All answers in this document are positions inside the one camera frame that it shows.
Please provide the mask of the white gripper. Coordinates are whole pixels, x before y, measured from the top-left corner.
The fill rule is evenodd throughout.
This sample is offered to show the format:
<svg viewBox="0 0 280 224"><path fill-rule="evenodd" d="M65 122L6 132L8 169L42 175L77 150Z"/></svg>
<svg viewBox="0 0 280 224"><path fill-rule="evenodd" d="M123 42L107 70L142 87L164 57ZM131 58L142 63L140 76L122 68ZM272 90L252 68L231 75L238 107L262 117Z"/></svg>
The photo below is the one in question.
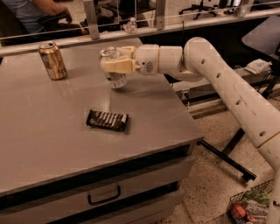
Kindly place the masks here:
<svg viewBox="0 0 280 224"><path fill-rule="evenodd" d="M116 50L121 56L126 55L131 59L102 59L100 64L105 72L132 74L136 70L142 75L150 76L158 73L158 45L141 45L138 48L129 45L117 47Z"/></svg>

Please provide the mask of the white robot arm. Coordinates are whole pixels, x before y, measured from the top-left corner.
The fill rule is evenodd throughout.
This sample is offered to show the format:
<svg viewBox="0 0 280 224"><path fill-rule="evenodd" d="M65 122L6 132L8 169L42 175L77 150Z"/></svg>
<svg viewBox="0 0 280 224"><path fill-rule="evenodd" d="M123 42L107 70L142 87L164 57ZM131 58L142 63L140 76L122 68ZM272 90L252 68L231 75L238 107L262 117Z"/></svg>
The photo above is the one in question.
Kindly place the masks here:
<svg viewBox="0 0 280 224"><path fill-rule="evenodd" d="M168 74L179 81L204 77L258 152L276 172L266 224L280 224L280 111L252 88L204 38L181 46L108 47L100 51L107 73Z"/></svg>

